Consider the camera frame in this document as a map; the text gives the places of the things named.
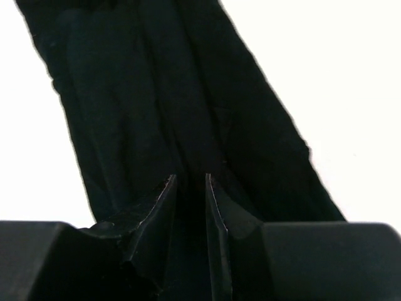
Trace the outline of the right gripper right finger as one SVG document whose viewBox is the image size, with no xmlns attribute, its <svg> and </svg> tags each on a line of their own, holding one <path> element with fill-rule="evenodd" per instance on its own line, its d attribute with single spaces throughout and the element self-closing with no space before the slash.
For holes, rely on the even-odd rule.
<svg viewBox="0 0 401 301">
<path fill-rule="evenodd" d="M 265 223 L 206 176 L 214 300 L 399 300 L 400 235 L 385 223 Z"/>
</svg>

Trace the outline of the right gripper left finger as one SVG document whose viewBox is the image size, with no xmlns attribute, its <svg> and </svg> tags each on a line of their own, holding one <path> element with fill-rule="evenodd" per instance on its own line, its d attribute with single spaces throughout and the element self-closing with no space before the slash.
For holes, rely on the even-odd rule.
<svg viewBox="0 0 401 301">
<path fill-rule="evenodd" d="M 164 287 L 177 178 L 90 228 L 1 222 L 2 300 L 152 300 Z"/>
</svg>

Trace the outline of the black t-shirt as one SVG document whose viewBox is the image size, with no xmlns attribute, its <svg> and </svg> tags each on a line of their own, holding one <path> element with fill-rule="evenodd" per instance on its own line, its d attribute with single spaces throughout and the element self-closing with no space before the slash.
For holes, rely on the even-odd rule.
<svg viewBox="0 0 401 301">
<path fill-rule="evenodd" d="M 18 1 L 97 221 L 176 175 L 161 300 L 210 300 L 205 179 L 263 221 L 341 221 L 218 1 Z"/>
</svg>

